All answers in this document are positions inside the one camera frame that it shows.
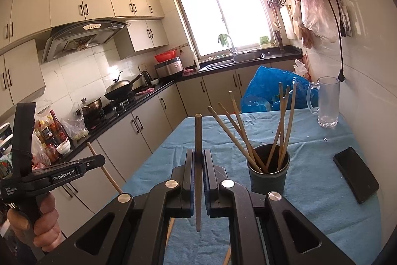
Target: blue plastic bag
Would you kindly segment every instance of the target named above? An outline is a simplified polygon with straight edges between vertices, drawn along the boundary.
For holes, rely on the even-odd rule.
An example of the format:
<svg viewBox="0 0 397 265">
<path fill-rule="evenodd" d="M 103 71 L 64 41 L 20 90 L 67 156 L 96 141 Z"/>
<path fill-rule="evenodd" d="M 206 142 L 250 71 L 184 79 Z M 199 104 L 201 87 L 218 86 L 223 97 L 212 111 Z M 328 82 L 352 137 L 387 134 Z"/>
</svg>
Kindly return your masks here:
<svg viewBox="0 0 397 265">
<path fill-rule="evenodd" d="M 291 87 L 287 109 L 291 108 L 293 83 L 297 84 L 295 109 L 307 108 L 306 93 L 309 81 L 291 71 L 261 66 L 250 81 L 241 99 L 241 112 L 254 113 L 280 110 L 279 82 L 283 83 L 284 93 L 287 85 Z M 313 107 L 318 107 L 317 89 L 312 90 L 310 99 Z"/>
</svg>

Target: utensil holder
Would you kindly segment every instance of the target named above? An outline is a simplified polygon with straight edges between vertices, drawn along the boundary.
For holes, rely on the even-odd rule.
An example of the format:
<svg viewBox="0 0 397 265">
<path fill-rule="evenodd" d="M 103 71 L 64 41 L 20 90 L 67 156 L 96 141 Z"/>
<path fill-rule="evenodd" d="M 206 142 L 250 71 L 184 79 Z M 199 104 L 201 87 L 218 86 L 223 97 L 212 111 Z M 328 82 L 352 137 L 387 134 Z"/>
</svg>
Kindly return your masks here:
<svg viewBox="0 0 397 265">
<path fill-rule="evenodd" d="M 255 151 L 265 164 L 267 162 L 267 158 L 269 157 L 271 146 L 272 144 L 265 144 L 255 148 Z M 252 169 L 249 163 L 247 163 L 252 192 L 267 195 L 269 192 L 275 191 L 283 195 L 285 177 L 289 168 L 289 153 L 288 151 L 285 153 L 285 158 L 283 164 L 281 165 L 281 169 L 279 171 L 276 171 L 279 148 L 280 146 L 276 145 L 273 157 L 269 165 L 269 172 L 273 171 L 272 173 L 259 173 Z"/>
</svg>

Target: hand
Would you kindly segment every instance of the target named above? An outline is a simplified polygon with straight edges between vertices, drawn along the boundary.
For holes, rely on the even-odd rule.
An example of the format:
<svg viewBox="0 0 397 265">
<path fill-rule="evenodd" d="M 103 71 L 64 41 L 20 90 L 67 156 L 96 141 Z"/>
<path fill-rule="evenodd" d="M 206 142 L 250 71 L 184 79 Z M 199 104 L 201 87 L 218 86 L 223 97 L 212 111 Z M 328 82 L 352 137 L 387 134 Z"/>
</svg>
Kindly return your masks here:
<svg viewBox="0 0 397 265">
<path fill-rule="evenodd" d="M 58 224 L 59 214 L 55 209 L 55 198 L 51 193 L 48 193 L 42 200 L 40 211 L 42 215 L 33 225 L 33 232 L 36 235 L 33 244 L 36 247 L 41 247 L 44 252 L 51 252 L 63 241 Z M 25 242 L 23 232 L 29 229 L 29 221 L 15 209 L 10 209 L 7 217 L 16 236 L 20 241 Z"/>
</svg>

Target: kitchen sink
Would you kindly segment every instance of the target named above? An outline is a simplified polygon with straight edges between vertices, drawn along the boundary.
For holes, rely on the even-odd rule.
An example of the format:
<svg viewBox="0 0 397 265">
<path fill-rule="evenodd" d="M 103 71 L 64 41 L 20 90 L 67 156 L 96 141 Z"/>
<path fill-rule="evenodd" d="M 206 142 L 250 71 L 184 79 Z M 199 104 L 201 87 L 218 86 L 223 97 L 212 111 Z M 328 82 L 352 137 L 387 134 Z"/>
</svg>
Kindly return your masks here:
<svg viewBox="0 0 397 265">
<path fill-rule="evenodd" d="M 217 69 L 217 68 L 221 68 L 221 67 L 226 67 L 226 66 L 232 65 L 234 63 L 258 60 L 258 59 L 262 59 L 264 57 L 265 57 L 265 55 L 259 51 L 250 51 L 250 52 L 240 53 L 238 55 L 233 56 L 233 58 L 230 60 L 209 64 L 206 67 L 200 69 L 200 72 Z"/>
</svg>

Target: range hood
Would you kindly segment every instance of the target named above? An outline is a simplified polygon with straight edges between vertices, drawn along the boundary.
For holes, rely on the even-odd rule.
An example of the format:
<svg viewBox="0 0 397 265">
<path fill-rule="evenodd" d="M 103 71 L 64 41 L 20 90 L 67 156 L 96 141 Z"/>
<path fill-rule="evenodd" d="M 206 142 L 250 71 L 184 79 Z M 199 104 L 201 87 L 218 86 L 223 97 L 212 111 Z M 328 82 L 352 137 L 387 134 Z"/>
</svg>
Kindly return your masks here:
<svg viewBox="0 0 397 265">
<path fill-rule="evenodd" d="M 118 20 L 92 20 L 53 28 L 47 40 L 42 62 L 63 57 L 109 41 L 129 23 Z"/>
</svg>

